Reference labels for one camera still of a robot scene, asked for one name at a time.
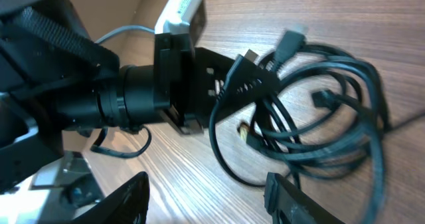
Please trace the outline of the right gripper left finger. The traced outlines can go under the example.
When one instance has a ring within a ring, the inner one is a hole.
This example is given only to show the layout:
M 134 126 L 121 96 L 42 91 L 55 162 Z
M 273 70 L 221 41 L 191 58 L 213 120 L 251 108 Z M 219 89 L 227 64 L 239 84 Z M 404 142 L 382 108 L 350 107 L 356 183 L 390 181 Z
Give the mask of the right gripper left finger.
M 141 171 L 71 224 L 145 224 L 149 176 Z

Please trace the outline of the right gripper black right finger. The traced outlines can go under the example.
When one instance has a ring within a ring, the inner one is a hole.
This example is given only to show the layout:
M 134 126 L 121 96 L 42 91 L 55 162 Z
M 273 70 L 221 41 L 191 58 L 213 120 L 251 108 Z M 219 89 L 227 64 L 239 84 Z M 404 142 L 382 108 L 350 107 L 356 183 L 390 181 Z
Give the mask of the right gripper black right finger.
M 344 224 L 278 173 L 267 175 L 264 207 L 274 224 Z

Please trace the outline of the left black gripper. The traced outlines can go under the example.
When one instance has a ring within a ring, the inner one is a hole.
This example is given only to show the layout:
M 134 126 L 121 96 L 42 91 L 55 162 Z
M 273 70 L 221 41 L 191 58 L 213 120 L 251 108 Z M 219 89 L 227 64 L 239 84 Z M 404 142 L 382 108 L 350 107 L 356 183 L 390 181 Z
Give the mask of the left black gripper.
M 224 85 L 216 98 L 218 80 Z M 199 134 L 207 128 L 209 116 L 213 124 L 220 122 L 276 91 L 279 83 L 276 73 L 242 55 L 233 62 L 194 47 L 188 35 L 156 35 L 152 65 L 120 69 L 120 125 L 134 131 L 166 122 L 180 134 Z

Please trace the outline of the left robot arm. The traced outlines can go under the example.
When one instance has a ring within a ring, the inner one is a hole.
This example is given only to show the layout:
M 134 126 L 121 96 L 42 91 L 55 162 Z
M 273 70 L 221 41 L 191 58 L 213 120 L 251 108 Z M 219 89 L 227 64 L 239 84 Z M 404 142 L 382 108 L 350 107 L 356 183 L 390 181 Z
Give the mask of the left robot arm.
M 70 0 L 1 2 L 1 191 L 64 155 L 62 131 L 108 128 L 136 134 L 166 122 L 180 134 L 215 124 L 278 86 L 248 55 L 231 59 L 197 46 L 204 0 L 169 0 L 153 30 L 154 62 L 122 66 L 92 41 Z

